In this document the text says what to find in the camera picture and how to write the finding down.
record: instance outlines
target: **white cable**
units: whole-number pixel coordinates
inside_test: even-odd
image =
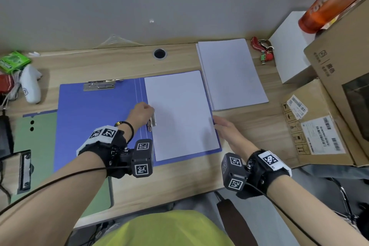
[[[18,98],[18,90],[21,86],[20,83],[20,77],[21,77],[22,71],[19,69],[16,69],[13,74],[13,81],[14,81],[14,87],[10,90],[10,92],[6,95],[4,98],[4,101],[1,104],[2,109],[6,109],[8,106],[9,101],[16,100]]]

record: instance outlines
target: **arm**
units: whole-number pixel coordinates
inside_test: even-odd
[[[253,152],[259,150],[236,129],[233,123],[213,116],[219,135],[228,141],[234,153],[247,161]],[[267,195],[274,200],[298,225],[323,246],[369,245],[361,234],[325,206],[291,177],[283,175],[269,186]],[[287,225],[291,225],[282,216]],[[300,232],[292,227],[294,234]]]
[[[149,120],[154,109],[141,102],[126,119],[135,132]],[[131,138],[126,124],[118,127]],[[104,167],[93,152],[84,152],[41,185],[73,172]],[[106,170],[79,174],[57,182],[21,201],[0,217],[0,245],[64,245],[77,220],[106,178]]]

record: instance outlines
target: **yellow shirt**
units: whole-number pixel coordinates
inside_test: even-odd
[[[94,246],[234,246],[203,214],[174,210],[139,216],[99,239]]]

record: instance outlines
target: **green clipboard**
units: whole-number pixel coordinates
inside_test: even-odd
[[[38,114],[18,118],[14,152],[31,151],[31,190],[53,174],[55,135],[57,130],[57,112]],[[113,206],[113,195],[109,177],[105,179],[99,192],[81,217],[85,217]],[[14,194],[12,202],[23,197],[27,192]]]

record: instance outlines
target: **blue clipboard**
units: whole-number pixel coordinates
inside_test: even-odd
[[[126,119],[137,103],[148,102],[144,78],[116,81],[114,89],[109,90],[83,91],[83,85],[84,83],[60,85],[54,171],[76,157],[76,150],[95,128],[114,125],[117,121]],[[152,139],[152,133],[146,126],[135,133],[128,147],[134,148],[136,141],[142,138]],[[219,141],[219,149],[162,161],[154,159],[154,166],[218,153],[221,150]]]

